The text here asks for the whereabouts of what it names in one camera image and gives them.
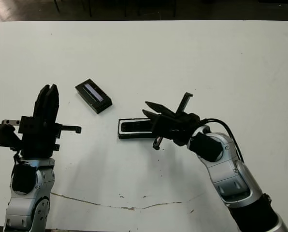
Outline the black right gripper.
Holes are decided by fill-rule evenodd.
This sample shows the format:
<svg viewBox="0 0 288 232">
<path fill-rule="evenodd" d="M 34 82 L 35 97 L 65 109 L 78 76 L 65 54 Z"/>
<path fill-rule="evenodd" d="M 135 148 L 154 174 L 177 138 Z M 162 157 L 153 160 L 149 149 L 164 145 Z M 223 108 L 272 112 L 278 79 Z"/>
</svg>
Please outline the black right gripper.
<svg viewBox="0 0 288 232">
<path fill-rule="evenodd" d="M 175 112 L 164 105 L 145 101 L 146 105 L 157 112 L 142 110 L 143 114 L 153 121 L 152 133 L 157 137 L 153 142 L 153 148 L 159 149 L 163 138 L 173 140 L 179 145 L 185 145 L 193 134 L 200 117 L 194 113 L 186 113 L 185 108 L 193 95 L 186 92 Z"/>
</svg>

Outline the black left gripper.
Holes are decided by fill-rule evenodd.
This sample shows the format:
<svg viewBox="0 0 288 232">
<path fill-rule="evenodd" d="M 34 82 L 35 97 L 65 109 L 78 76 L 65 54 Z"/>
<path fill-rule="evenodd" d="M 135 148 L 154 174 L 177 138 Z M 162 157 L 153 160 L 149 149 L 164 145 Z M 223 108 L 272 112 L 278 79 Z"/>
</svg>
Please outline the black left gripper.
<svg viewBox="0 0 288 232">
<path fill-rule="evenodd" d="M 46 94 L 49 91 L 49 120 L 43 119 Z M 53 84 L 50 88 L 45 85 L 38 94 L 34 105 L 33 117 L 22 116 L 20 120 L 5 119 L 2 124 L 11 129 L 6 133 L 6 146 L 14 151 L 20 151 L 21 155 L 30 158 L 49 158 L 54 151 L 58 151 L 60 145 L 56 139 L 60 138 L 62 131 L 74 131 L 80 134 L 80 126 L 69 126 L 56 123 L 59 108 L 58 88 Z"/>
</svg>

